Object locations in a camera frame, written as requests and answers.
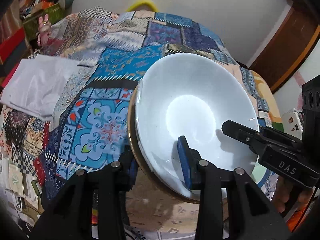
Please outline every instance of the white cloth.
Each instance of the white cloth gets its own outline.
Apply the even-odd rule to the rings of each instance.
[[[22,59],[3,90],[0,102],[44,121],[54,107],[79,61],[38,54]]]

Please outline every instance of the yellow object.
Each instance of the yellow object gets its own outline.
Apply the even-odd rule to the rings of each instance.
[[[147,6],[150,8],[152,12],[157,12],[158,8],[157,6],[150,0],[138,0],[133,5],[129,6],[127,9],[127,12],[136,11],[136,9],[140,6]]]

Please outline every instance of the brown bowl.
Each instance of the brown bowl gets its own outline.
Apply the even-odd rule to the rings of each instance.
[[[190,199],[181,196],[167,185],[165,185],[149,168],[146,160],[144,159],[139,145],[138,145],[138,135],[136,132],[135,127],[135,102],[136,102],[136,95],[137,95],[138,87],[134,90],[128,107],[128,116],[127,116],[127,127],[128,127],[128,135],[129,135],[129,143],[132,149],[133,155],[143,173],[163,192],[169,194],[172,197],[177,198],[178,200],[188,202],[188,203],[196,203],[199,204],[198,200]]]

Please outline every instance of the plate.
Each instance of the plate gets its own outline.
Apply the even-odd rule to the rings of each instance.
[[[185,187],[177,139],[219,168],[242,167],[251,174],[257,156],[221,131],[226,120],[259,130],[252,103],[225,68],[196,54],[161,58],[138,85],[135,119],[139,147],[150,170],[178,194],[199,199]]]

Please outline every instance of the green box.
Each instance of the green box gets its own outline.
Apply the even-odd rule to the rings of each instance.
[[[26,33],[26,37],[29,41],[37,38],[39,27],[38,18],[46,14],[49,14],[49,21],[51,22],[51,24],[55,24],[64,18],[64,10],[59,6],[58,3],[56,3],[48,7],[47,9],[40,10],[32,16],[24,19],[22,23]]]

